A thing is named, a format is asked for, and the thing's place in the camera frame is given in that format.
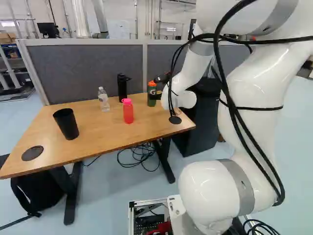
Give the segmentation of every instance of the wooden desk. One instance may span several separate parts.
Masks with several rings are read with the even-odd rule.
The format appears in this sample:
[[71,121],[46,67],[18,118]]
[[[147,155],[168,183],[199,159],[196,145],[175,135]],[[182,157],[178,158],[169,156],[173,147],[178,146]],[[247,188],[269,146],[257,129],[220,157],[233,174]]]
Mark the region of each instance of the wooden desk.
[[[170,136],[193,129],[195,124],[184,113],[179,115],[181,124],[171,124],[168,120],[169,111],[162,108],[160,101],[157,101],[155,107],[147,106],[146,93],[129,95],[129,98],[133,100],[134,105],[132,124],[124,122],[122,104],[118,102],[118,97],[109,98],[111,110],[107,113],[100,110],[98,100],[44,106],[6,160],[0,170],[0,179],[51,169],[51,174],[67,192],[67,199],[72,195],[67,208],[75,209],[83,159],[152,141],[168,181],[173,183],[175,177],[167,162]],[[52,116],[62,108],[72,108],[74,111],[80,135],[72,141],[65,139]],[[24,162],[22,153],[36,145],[44,147],[43,153],[34,160]],[[76,163],[72,179],[64,168],[60,167],[68,163]],[[73,221],[74,218],[71,218],[65,223],[70,224]]]

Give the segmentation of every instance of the cubicle divider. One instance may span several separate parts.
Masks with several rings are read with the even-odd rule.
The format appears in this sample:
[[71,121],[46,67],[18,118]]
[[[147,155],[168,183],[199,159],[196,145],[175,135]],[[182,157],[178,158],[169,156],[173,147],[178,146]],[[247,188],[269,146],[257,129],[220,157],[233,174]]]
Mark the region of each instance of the cubicle divider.
[[[99,86],[117,95],[117,75],[132,80],[128,93],[145,92],[147,82],[169,71],[175,50],[185,41],[110,39],[23,39],[18,41],[30,77],[45,105],[97,98]],[[186,49],[178,59],[181,70]],[[249,55],[244,46],[223,42],[226,74]]]

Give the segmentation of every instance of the wall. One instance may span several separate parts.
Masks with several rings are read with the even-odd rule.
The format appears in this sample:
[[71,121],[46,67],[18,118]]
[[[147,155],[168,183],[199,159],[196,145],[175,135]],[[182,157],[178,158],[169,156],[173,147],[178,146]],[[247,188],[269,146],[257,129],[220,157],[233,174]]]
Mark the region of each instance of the wall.
[[[16,17],[25,18],[27,16],[25,0],[11,0]],[[73,11],[71,7],[71,0],[64,0],[66,10],[68,13],[70,27],[75,36],[75,23]],[[150,38],[151,35],[145,35],[147,26],[151,32],[151,1],[152,0],[137,0],[138,10],[138,38]],[[48,0],[28,0],[33,17],[37,23],[53,22],[53,18],[49,9]],[[135,38],[135,1],[134,0],[104,0],[105,14],[108,24],[116,21],[127,21],[129,23],[131,38]],[[146,3],[149,5],[149,15],[146,14]],[[69,37],[67,33],[62,33],[62,28],[68,28],[65,13],[63,9],[63,0],[51,0],[56,24],[59,26],[60,36]],[[153,0],[152,18],[153,23],[158,20],[158,0]],[[88,14],[89,29],[91,33],[99,32],[98,22],[95,16],[91,0],[85,0],[85,7]],[[11,18],[5,0],[0,1],[0,18]],[[177,2],[169,2],[163,0],[162,3],[162,21],[180,23],[183,25],[183,38],[187,39],[190,19],[195,18],[195,6],[190,4],[182,4]],[[16,32],[16,29],[5,28],[9,32]],[[25,26],[20,22],[20,29],[23,37],[26,36]]]

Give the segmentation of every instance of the black backpack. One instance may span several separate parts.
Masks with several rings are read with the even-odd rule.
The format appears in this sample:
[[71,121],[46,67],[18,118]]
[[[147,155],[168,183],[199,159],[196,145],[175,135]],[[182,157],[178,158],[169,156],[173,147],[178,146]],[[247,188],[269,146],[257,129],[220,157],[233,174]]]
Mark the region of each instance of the black backpack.
[[39,218],[40,211],[55,206],[64,195],[48,170],[12,178],[11,189],[27,216],[0,227],[0,230],[34,216]]

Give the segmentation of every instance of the black tumbler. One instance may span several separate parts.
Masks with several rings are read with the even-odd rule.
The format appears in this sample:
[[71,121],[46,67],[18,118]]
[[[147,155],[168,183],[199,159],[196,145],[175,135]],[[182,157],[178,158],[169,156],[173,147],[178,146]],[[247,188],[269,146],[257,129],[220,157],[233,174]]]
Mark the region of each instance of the black tumbler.
[[118,100],[122,103],[122,99],[127,98],[127,81],[131,78],[119,73],[117,75]]
[[53,114],[53,117],[68,141],[79,136],[77,123],[72,109],[60,109]]

